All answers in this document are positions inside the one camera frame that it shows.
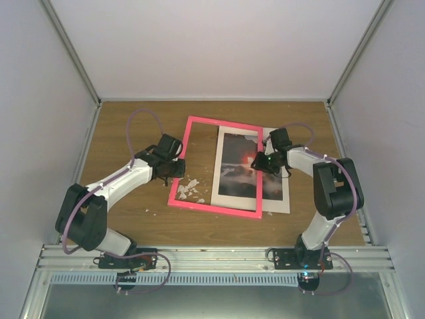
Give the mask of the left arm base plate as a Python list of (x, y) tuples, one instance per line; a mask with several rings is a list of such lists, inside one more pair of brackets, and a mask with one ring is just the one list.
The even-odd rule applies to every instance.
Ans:
[(143, 254), (141, 257), (136, 257), (132, 259), (117, 259), (109, 255), (101, 255), (100, 257), (95, 257), (93, 263), (98, 266), (100, 269), (122, 269), (122, 270), (150, 270), (156, 267), (157, 249), (152, 248), (136, 248), (134, 252), (129, 255)]

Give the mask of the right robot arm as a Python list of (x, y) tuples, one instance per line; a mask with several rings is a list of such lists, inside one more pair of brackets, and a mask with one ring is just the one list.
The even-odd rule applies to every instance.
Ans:
[(294, 246), (295, 264), (309, 269), (321, 262), (330, 238), (341, 224), (364, 205), (354, 161), (335, 159), (293, 144), (286, 128), (272, 130), (262, 145), (264, 151), (257, 153), (252, 169), (269, 174), (296, 169), (313, 178), (315, 215)]

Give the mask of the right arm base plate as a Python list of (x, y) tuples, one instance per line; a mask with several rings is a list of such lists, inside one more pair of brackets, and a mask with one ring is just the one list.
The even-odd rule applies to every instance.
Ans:
[(297, 256), (294, 248), (269, 248), (266, 258), (273, 262), (277, 270), (331, 270), (333, 268), (332, 258), (322, 256), (321, 251), (307, 251), (302, 257)]

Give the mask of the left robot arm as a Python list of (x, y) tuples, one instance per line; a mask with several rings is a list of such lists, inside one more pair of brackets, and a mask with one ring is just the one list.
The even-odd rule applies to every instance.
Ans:
[(130, 161), (111, 175), (87, 186), (75, 183), (65, 194), (55, 223), (62, 243), (71, 240), (85, 251), (102, 251), (114, 256), (122, 268), (132, 267), (137, 253), (134, 242), (108, 228), (109, 210), (134, 189), (161, 179), (181, 178), (185, 160), (180, 159), (182, 141), (163, 134), (157, 145), (134, 154)]

